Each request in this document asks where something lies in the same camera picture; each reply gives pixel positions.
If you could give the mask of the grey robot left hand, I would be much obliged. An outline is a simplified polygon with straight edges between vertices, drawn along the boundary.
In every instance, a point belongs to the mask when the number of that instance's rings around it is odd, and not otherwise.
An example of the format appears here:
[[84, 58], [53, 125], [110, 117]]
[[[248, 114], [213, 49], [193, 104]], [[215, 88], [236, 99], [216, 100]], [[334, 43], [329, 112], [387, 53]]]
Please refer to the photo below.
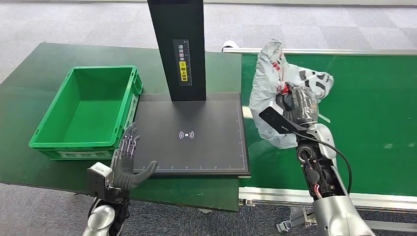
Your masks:
[[137, 188], [143, 181], [151, 177], [157, 169], [158, 162], [151, 161], [143, 171], [134, 173], [134, 152], [140, 139], [137, 131], [135, 122], [126, 128], [111, 162], [114, 173], [112, 186], [125, 191]]

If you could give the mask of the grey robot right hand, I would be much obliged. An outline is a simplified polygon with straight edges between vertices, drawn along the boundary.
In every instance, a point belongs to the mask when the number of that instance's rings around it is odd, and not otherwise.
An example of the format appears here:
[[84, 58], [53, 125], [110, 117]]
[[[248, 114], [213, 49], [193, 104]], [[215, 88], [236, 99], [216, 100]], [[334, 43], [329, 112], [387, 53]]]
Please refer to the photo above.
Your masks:
[[309, 87], [286, 82], [275, 101], [283, 109], [283, 117], [298, 125], [309, 126], [318, 121], [317, 98]]

